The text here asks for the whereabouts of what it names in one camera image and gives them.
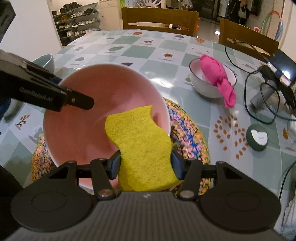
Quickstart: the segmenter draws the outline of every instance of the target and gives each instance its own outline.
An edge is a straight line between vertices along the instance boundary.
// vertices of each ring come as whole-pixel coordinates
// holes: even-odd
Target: hula hoop
[[[266,28],[266,24],[268,22],[269,19],[271,19],[272,15],[275,14],[275,15],[278,15],[279,16],[279,26],[278,26],[278,29],[276,31],[276,36],[274,38],[274,40],[278,40],[279,37],[281,36],[281,33],[283,31],[283,20],[281,18],[281,16],[279,15],[279,13],[277,11],[271,11],[267,14],[267,16],[265,17],[263,23],[262,23],[262,26],[261,26],[261,33],[266,35],[264,32],[265,32],[265,28]]]

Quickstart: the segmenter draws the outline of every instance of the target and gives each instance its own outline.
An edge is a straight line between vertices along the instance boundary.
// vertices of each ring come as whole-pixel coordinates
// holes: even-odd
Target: chair backrest
[[[248,42],[249,44],[263,49],[266,53],[261,53],[263,56],[270,58],[278,49],[279,43],[261,33],[258,33],[243,25],[228,21],[227,19],[220,20],[220,36],[219,44],[236,49],[240,52],[248,54],[256,59],[264,61],[264,59],[254,49],[240,44],[235,44],[236,41]]]
[[[121,11],[124,29],[162,31],[193,36],[194,29],[198,20],[198,12],[195,11],[145,7],[124,7],[121,9]],[[176,24],[182,27],[186,27],[188,28],[188,30],[129,25],[129,23],[140,22]]]

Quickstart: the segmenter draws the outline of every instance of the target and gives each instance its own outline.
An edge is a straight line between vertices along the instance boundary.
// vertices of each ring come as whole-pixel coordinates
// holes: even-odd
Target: dining table
[[[248,72],[263,64],[231,48],[227,48],[227,53],[234,64]],[[203,54],[216,58],[236,76],[234,108],[226,108],[223,99],[205,98],[193,88],[189,64]],[[123,64],[140,72],[164,98],[177,103],[202,132],[211,164],[225,161],[278,196],[283,175],[296,159],[296,143],[287,135],[287,120],[276,118],[271,125],[264,125],[248,115],[244,106],[244,84],[248,74],[229,61],[225,46],[201,38],[158,31],[93,31],[77,38],[54,56],[54,73],[64,79],[85,66],[103,62]],[[249,77],[247,103],[259,91],[263,81],[260,74]],[[268,101],[271,105],[276,103],[277,96],[271,96]],[[44,112],[44,108],[24,103],[12,118],[0,122],[0,164],[21,185],[30,180],[31,158],[43,133]],[[254,114],[264,121],[273,118],[266,106]],[[281,105],[279,114],[289,117],[284,105]],[[246,141],[246,131],[255,123],[266,129],[269,138],[266,149],[260,152],[253,150]],[[278,232],[283,230],[281,221],[289,193],[293,191],[291,182],[292,175],[289,174],[281,199],[282,212],[275,226]],[[295,227],[285,227],[283,234],[291,235],[293,232]]]

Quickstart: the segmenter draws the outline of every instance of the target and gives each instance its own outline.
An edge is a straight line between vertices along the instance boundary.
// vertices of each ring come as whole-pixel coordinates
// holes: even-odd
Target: gray bowl
[[[54,73],[54,58],[51,54],[43,55],[32,61],[34,64],[47,69],[50,73]]]

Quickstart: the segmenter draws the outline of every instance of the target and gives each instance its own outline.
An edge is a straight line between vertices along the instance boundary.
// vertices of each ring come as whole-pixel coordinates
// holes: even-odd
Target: pink bowl
[[[71,74],[60,85],[91,96],[94,106],[90,110],[71,105],[61,112],[46,110],[44,136],[56,166],[69,160],[82,165],[96,158],[110,158],[118,150],[104,128],[111,114],[152,105],[152,119],[170,135],[170,117],[163,97],[146,77],[124,65],[92,65]],[[80,179],[79,183],[92,188],[90,179]]]

